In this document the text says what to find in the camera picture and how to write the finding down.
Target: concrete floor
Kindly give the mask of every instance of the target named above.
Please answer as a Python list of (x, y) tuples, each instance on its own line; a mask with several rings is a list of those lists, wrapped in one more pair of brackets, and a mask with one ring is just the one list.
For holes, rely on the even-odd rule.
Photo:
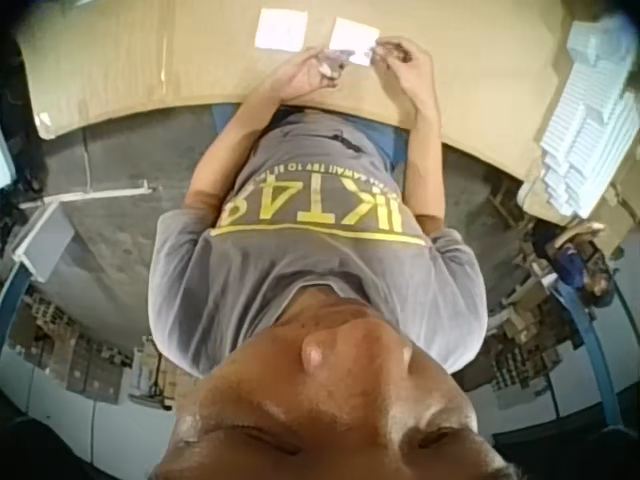
[[(215, 137), (211, 110), (190, 107), (109, 121), (50, 142), (47, 194), (139, 187), (149, 195), (65, 204), (77, 235), (40, 287), (95, 336), (132, 348), (147, 334), (147, 282), (156, 222), (180, 205), (191, 173)], [(85, 165), (85, 145), (90, 179)], [(511, 263), (517, 235), (487, 201), (496, 171), (445, 150), (447, 222), (478, 256), (489, 305), (523, 275)]]

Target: person in background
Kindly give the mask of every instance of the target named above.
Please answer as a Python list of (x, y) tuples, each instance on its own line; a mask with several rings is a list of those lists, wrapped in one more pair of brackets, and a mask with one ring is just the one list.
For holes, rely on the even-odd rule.
[(549, 262), (558, 278), (579, 292), (586, 306), (597, 308), (611, 305), (615, 296), (611, 271), (593, 243), (604, 228), (600, 223), (583, 221), (563, 230), (538, 220), (531, 232), (536, 256)]
[(473, 252), (445, 227), (431, 56), (406, 38), (375, 49), (415, 107), (401, 192), (348, 121), (271, 123), (337, 86), (326, 55), (259, 85), (159, 220), (151, 330), (203, 379), (152, 478), (518, 478), (450, 375), (478, 352), (487, 308)]

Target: t-shirt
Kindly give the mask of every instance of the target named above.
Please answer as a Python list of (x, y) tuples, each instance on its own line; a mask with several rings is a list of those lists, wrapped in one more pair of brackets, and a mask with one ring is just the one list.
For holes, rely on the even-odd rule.
[(487, 328), (473, 252), (453, 230), (423, 234), (365, 135), (334, 116), (296, 117), (260, 140), (213, 228), (205, 212), (160, 218), (149, 282), (159, 349), (204, 376), (299, 289), (322, 285), (462, 368)]
[(558, 278), (572, 288), (584, 287), (586, 267), (576, 248), (569, 244), (563, 245), (551, 258), (551, 268), (558, 274)]

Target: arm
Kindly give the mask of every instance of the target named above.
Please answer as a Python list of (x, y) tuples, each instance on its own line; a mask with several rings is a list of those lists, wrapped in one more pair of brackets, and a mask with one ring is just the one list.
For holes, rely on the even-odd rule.
[(445, 219), (440, 110), (433, 61), (429, 52), (402, 37), (381, 38), (375, 53), (394, 72), (416, 109), (409, 136), (404, 203), (424, 233), (431, 236), (444, 228)]
[(440, 128), (418, 113), (409, 136), (404, 203), (425, 234), (444, 228), (445, 196)]
[(244, 166), (252, 145), (280, 106), (266, 88), (252, 92), (196, 166), (184, 207), (206, 210), (217, 221), (222, 202)]
[(593, 240), (602, 230), (604, 225), (597, 222), (583, 221), (573, 227), (567, 228), (553, 241), (553, 249), (559, 250), (565, 243), (574, 237), (581, 236), (583, 239)]
[[(278, 107), (321, 88), (337, 86), (336, 80), (348, 54), (322, 52), (321, 48), (307, 49), (291, 57), (251, 92), (196, 166), (184, 207), (205, 210), (213, 214), (214, 222), (217, 221), (222, 203), (253, 144)], [(320, 62), (327, 58), (338, 62), (338, 71), (332, 78), (320, 73)]]

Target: wooden table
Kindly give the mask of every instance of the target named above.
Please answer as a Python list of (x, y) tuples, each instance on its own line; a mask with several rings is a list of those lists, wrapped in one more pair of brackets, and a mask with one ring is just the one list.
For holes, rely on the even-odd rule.
[[(519, 179), (539, 168), (536, 141), (570, 65), (561, 0), (41, 2), (18, 32), (40, 135), (241, 101), (287, 57), (254, 47), (263, 7), (307, 11), (307, 45), (328, 43), (336, 17), (415, 39), (434, 57), (444, 141)], [(353, 66), (337, 91), (304, 104), (408, 127), (410, 109), (397, 93), (387, 95), (372, 69)]]

